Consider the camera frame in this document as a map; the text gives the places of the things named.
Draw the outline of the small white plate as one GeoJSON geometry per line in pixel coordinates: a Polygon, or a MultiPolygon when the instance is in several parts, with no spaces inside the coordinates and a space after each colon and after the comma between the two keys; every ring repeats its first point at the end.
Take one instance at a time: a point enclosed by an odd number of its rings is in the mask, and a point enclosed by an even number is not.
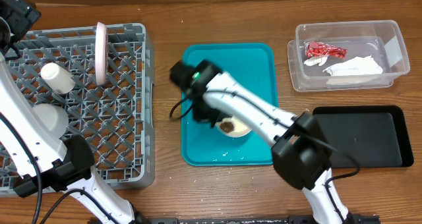
{"type": "Polygon", "coordinates": [[[240,138],[240,137],[248,135],[248,133],[252,131],[251,128],[249,128],[246,124],[244,124],[242,121],[240,121],[236,117],[223,118],[220,122],[216,123],[216,127],[222,134],[231,138],[240,138]],[[235,125],[235,130],[233,132],[230,132],[229,134],[226,134],[223,131],[221,131],[219,128],[219,125],[222,121],[231,121],[235,125]]]}

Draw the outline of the white paper cup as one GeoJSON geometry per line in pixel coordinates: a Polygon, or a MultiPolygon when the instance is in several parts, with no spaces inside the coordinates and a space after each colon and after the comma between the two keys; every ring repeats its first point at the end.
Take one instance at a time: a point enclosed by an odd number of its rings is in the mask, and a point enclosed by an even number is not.
{"type": "Polygon", "coordinates": [[[67,94],[75,87],[72,74],[56,63],[45,64],[41,68],[40,76],[58,94],[67,94]]]}

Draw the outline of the large white plate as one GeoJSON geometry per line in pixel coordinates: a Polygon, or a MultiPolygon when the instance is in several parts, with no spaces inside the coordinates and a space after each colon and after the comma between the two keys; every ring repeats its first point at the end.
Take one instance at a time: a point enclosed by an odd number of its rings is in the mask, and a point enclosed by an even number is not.
{"type": "Polygon", "coordinates": [[[105,24],[98,22],[96,25],[95,38],[95,77],[96,84],[101,86],[106,83],[107,58],[108,58],[108,36],[105,24]]]}

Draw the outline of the grey ceramic bowl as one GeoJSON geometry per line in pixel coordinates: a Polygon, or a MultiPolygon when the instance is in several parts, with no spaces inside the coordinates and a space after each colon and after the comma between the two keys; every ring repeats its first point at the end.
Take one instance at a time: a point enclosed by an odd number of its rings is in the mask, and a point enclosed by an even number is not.
{"type": "Polygon", "coordinates": [[[66,133],[69,116],[62,107],[41,103],[33,106],[33,110],[48,130],[57,138],[61,138],[66,133]]]}

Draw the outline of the red snack wrapper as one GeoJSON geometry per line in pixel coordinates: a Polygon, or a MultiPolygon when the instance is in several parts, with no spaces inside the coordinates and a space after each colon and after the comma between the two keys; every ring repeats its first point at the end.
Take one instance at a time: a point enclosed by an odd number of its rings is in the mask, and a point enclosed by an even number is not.
{"type": "Polygon", "coordinates": [[[305,45],[305,54],[308,57],[337,57],[343,59],[346,57],[347,49],[311,41],[305,45]]]}

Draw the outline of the small torn white tissue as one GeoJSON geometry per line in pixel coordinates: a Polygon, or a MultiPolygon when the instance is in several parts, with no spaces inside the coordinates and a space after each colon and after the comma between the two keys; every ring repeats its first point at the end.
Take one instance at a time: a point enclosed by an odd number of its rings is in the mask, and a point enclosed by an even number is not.
{"type": "Polygon", "coordinates": [[[328,56],[318,56],[318,57],[311,57],[303,62],[304,65],[311,67],[311,66],[323,66],[328,60],[328,56]]]}

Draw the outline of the large white tissue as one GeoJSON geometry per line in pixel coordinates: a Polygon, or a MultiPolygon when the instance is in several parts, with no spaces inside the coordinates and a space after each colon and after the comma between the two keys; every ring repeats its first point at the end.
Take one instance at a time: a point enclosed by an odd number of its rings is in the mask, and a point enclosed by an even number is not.
{"type": "Polygon", "coordinates": [[[371,57],[354,57],[343,63],[336,63],[323,70],[330,76],[359,76],[367,74],[382,74],[383,69],[371,57]]]}

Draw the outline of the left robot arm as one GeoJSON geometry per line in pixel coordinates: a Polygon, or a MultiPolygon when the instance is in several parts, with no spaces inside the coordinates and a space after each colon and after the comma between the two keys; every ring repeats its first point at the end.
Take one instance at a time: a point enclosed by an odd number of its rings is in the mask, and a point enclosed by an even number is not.
{"type": "Polygon", "coordinates": [[[40,17],[24,0],[1,0],[1,143],[20,175],[15,192],[22,198],[37,194],[33,223],[46,187],[72,196],[101,223],[147,223],[98,174],[88,142],[81,135],[61,140],[50,131],[13,80],[9,62],[21,57],[16,43],[40,17]]]}

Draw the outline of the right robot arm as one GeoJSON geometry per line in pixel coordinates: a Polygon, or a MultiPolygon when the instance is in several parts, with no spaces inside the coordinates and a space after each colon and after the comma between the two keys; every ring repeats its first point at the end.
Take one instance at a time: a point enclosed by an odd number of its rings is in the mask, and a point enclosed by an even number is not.
{"type": "Polygon", "coordinates": [[[191,101],[193,119],[215,126],[235,117],[270,146],[273,168],[290,186],[301,190],[316,223],[354,223],[334,186],[330,156],[349,154],[327,142],[318,121],[309,113],[295,115],[276,107],[238,83],[228,72],[203,60],[193,67],[182,61],[171,68],[171,81],[191,101]]]}

